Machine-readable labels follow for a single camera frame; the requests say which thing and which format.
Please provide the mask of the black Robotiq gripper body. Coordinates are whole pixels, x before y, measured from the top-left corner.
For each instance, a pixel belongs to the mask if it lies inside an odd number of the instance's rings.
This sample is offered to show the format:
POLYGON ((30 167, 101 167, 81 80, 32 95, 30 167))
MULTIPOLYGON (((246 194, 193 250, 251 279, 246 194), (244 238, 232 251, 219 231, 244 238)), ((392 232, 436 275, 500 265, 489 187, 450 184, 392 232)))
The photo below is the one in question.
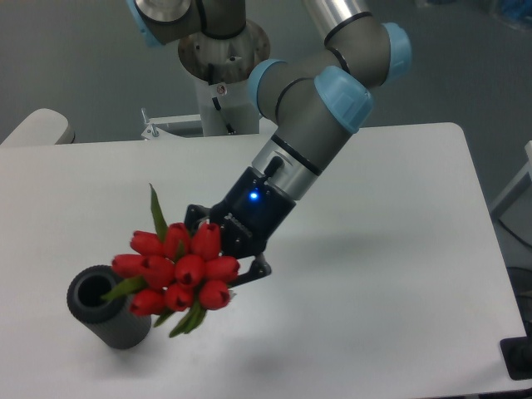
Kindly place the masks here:
POLYGON ((223 254, 247 258, 265 250, 269 238, 295 205, 293 199, 249 167, 210 209, 209 220, 220 227, 223 254))

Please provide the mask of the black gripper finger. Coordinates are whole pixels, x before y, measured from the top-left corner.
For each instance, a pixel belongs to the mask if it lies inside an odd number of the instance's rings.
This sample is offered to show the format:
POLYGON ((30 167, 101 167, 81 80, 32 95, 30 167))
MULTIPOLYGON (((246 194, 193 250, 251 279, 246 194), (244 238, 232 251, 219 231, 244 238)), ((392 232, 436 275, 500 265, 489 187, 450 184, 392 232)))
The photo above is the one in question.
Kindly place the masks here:
POLYGON ((209 222, 210 213, 210 207, 200 204, 189 204, 185 212, 185 227, 190 233, 196 233, 202 224, 209 222))
POLYGON ((236 279, 229 282, 231 288, 252 283, 258 279, 268 277, 272 273, 272 268, 267 262, 263 253, 254 257, 246 273, 240 274, 236 279))

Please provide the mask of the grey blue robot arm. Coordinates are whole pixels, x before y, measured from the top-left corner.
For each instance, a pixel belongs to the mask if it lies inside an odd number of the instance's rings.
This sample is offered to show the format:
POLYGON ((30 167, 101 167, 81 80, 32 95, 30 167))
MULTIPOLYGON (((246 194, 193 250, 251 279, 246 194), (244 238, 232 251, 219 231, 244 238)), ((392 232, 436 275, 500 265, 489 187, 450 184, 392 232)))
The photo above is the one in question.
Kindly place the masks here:
POLYGON ((254 116, 276 125, 229 193, 210 208, 190 205, 185 216, 190 229, 217 224, 223 254, 252 259, 231 286, 268 276, 268 239, 367 119, 370 90, 409 71, 407 33, 379 23, 364 1, 307 1, 323 49, 292 64, 270 57, 243 1, 130 1, 128 8, 147 44, 178 42, 183 67, 211 86, 218 134, 242 130, 244 113, 226 108, 236 83, 247 86, 254 116))

